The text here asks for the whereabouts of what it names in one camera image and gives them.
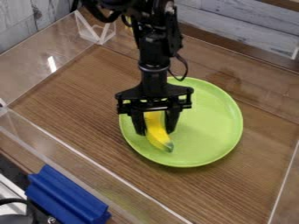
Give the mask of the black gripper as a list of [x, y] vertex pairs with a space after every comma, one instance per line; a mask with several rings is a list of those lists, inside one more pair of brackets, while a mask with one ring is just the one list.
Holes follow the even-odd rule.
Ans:
[[167, 110], [165, 112], [165, 125], [167, 133], [171, 134], [177, 128], [181, 111], [193, 107], [194, 89], [167, 82], [170, 65], [167, 63], [154, 66], [139, 63], [141, 83], [116, 93], [116, 112], [131, 116], [135, 132], [141, 136], [146, 134], [143, 112]]

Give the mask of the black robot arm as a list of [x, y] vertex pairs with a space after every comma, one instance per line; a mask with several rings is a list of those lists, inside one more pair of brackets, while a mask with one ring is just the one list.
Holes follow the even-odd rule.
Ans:
[[139, 49], [141, 83], [116, 94], [116, 110], [131, 117], [135, 132], [145, 135], [146, 113], [166, 113], [166, 131], [174, 132], [181, 113], [193, 106], [194, 89], [167, 82], [171, 59], [179, 59], [183, 35], [174, 0], [80, 0], [91, 15], [110, 24], [122, 20], [134, 30]]

